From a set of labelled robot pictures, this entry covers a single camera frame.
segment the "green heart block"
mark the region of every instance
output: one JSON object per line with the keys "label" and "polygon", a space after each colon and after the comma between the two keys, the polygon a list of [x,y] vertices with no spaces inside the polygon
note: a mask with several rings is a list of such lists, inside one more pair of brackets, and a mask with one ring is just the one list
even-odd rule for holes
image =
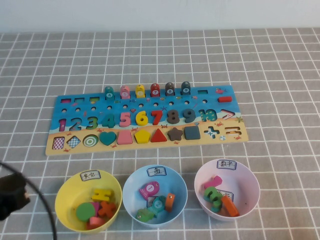
{"label": "green heart block", "polygon": [[113,131],[103,131],[102,133],[100,133],[99,139],[104,145],[109,146],[117,139],[117,135]]}

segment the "yellow pentagon block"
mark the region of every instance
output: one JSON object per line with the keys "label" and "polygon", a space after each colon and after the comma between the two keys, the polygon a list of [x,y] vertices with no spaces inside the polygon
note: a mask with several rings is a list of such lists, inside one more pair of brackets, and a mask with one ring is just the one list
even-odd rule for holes
{"label": "yellow pentagon block", "polygon": [[110,202],[110,197],[114,194],[113,190],[106,189],[95,189],[93,190],[94,195],[91,197],[93,201],[106,201]]}
{"label": "yellow pentagon block", "polygon": [[138,144],[147,144],[150,139],[150,133],[142,129],[140,131],[137,131],[134,134],[134,137]]}

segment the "pink toy piece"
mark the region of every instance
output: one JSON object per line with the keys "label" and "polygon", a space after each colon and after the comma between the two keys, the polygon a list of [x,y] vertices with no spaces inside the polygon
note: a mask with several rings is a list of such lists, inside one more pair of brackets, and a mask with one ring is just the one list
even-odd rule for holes
{"label": "pink toy piece", "polygon": [[122,112],[120,115],[120,123],[119,126],[121,128],[125,128],[130,126],[131,119],[130,119],[131,113],[130,112]]}
{"label": "pink toy piece", "polygon": [[160,190],[160,185],[157,181],[151,181],[144,188],[139,189],[141,196],[147,201],[149,197],[157,194]]}
{"label": "pink toy piece", "polygon": [[127,85],[120,88],[121,99],[130,99],[130,89]]}
{"label": "pink toy piece", "polygon": [[99,202],[90,202],[92,205],[93,205],[93,207],[94,207],[94,210],[95,210],[95,217],[98,217],[98,211],[99,211],[99,209],[100,209],[100,203]]}
{"label": "pink toy piece", "polygon": [[89,222],[87,222],[86,229],[87,230],[96,229],[98,227],[101,227],[105,223],[106,221],[103,220],[102,218],[93,216],[93,217],[90,217]]}
{"label": "pink toy piece", "polygon": [[118,145],[127,145],[132,144],[132,136],[130,130],[122,130],[119,132],[118,139],[117,139]]}
{"label": "pink toy piece", "polygon": [[217,187],[220,184],[222,184],[222,179],[219,176],[211,177],[210,181],[207,181],[203,186],[204,189],[207,189],[209,187]]}

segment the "green circle piece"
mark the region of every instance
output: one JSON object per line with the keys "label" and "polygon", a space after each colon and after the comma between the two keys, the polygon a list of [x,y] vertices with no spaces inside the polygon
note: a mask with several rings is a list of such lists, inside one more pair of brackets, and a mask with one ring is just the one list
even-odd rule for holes
{"label": "green circle piece", "polygon": [[85,202],[76,208],[75,214],[80,221],[87,222],[96,215],[96,210],[90,202]]}

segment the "pink toy fish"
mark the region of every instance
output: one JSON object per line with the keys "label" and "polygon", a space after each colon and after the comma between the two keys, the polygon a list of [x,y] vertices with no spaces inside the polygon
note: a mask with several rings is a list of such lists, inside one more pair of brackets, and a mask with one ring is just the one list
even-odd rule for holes
{"label": "pink toy fish", "polygon": [[211,177],[210,181],[207,181],[203,186],[204,189],[207,189],[209,187],[217,187],[220,184],[222,184],[222,179],[219,176]]}
{"label": "pink toy fish", "polygon": [[144,188],[139,189],[141,196],[147,201],[149,197],[154,196],[159,192],[160,185],[157,181],[151,181]]}
{"label": "pink toy fish", "polygon": [[216,94],[223,94],[224,92],[226,92],[226,90],[222,90],[221,88],[216,88],[215,89],[215,93]]}

